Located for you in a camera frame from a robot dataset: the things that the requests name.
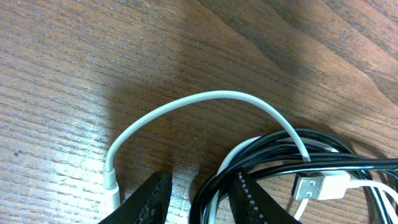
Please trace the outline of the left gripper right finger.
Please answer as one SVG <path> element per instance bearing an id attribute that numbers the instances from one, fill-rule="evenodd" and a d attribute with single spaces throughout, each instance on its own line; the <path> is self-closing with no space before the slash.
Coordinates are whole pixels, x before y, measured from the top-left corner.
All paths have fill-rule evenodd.
<path id="1" fill-rule="evenodd" d="M 231 180 L 228 198 L 237 224 L 300 224 L 245 172 Z"/>

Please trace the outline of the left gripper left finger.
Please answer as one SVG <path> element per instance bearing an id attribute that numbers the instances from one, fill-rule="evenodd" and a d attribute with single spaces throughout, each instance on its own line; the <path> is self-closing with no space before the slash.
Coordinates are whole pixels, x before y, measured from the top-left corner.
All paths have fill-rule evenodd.
<path id="1" fill-rule="evenodd" d="M 110 181 L 105 190 L 109 215 L 99 224 L 165 223 L 172 193 L 172 175 L 154 172 L 124 203 L 120 201 L 114 172 L 106 179 Z"/>

